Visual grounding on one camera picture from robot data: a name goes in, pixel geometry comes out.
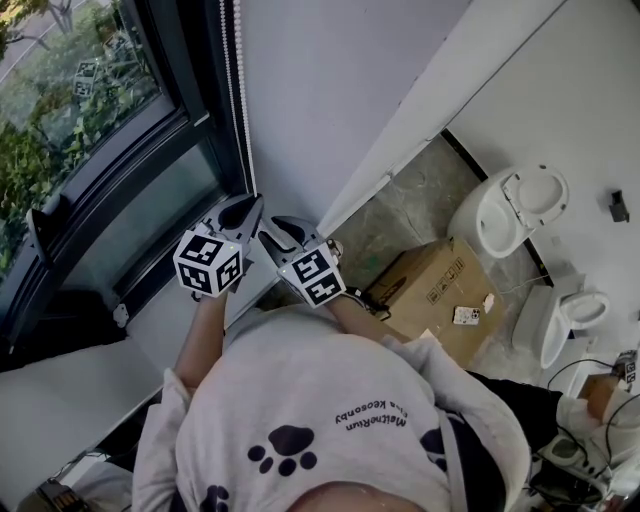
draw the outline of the gray sweatshirt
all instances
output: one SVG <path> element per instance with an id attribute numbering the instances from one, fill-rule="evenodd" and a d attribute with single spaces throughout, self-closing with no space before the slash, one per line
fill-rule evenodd
<path id="1" fill-rule="evenodd" d="M 193 398 L 166 371 L 139 444 L 133 510 L 168 510 L 177 488 L 188 510 L 283 512 L 337 481 L 451 510 L 436 403 L 461 413 L 493 456 L 510 507 L 529 469 L 524 434 L 436 339 L 381 345 L 300 310 L 262 315 Z"/>

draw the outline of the toilet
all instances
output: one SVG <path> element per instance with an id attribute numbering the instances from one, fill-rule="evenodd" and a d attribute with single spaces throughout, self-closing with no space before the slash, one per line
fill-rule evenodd
<path id="1" fill-rule="evenodd" d="M 487 179 L 462 202 L 448 235 L 461 236 L 477 255 L 504 258 L 539 227 L 557 219 L 569 187 L 546 165 L 512 167 Z"/>
<path id="2" fill-rule="evenodd" d="M 542 369 L 560 355 L 571 330 L 585 330 L 600 323 L 609 311 L 609 297 L 584 291 L 584 274 L 556 280 L 555 286 L 534 286 L 513 331 L 515 348 L 533 352 Z"/>

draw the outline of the glass pane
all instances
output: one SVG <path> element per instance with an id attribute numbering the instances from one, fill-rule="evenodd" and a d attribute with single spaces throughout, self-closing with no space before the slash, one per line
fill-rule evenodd
<path id="1" fill-rule="evenodd" d="M 114 308 L 119 297 L 113 287 L 143 255 L 153 251 L 154 242 L 194 206 L 201 202 L 212 206 L 220 188 L 207 155 L 203 147 L 194 146 L 152 181 L 102 232 L 64 288 L 98 291 L 107 306 Z"/>
<path id="2" fill-rule="evenodd" d="M 120 2 L 0 0 L 0 282 L 29 208 L 158 94 Z"/>

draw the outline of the toilet lid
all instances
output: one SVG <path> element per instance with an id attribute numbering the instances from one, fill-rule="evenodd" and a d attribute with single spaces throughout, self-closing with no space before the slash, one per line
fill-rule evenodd
<path id="1" fill-rule="evenodd" d="M 564 176 L 545 165 L 518 169 L 502 190 L 521 224 L 528 229 L 555 220 L 569 202 L 569 186 Z"/>
<path id="2" fill-rule="evenodd" d="M 560 303 L 571 329 L 588 329 L 598 324 L 609 311 L 609 297 L 602 292 L 570 295 Z"/>

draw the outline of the gray tile floor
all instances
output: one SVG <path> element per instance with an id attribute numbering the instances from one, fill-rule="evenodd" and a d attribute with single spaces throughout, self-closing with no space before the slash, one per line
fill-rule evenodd
<path id="1" fill-rule="evenodd" d="M 436 138 L 333 233 L 344 245 L 345 282 L 365 289 L 402 251 L 444 238 L 454 212 L 479 183 L 451 146 Z M 482 263 L 498 290 L 509 293 L 503 293 L 505 321 L 481 347 L 471 369 L 493 378 L 536 383 L 539 365 L 529 353 L 513 349 L 511 333 L 533 284 L 520 285 L 540 273 L 523 246 L 507 258 L 483 258 Z M 280 283 L 259 307 L 295 302 Z"/>

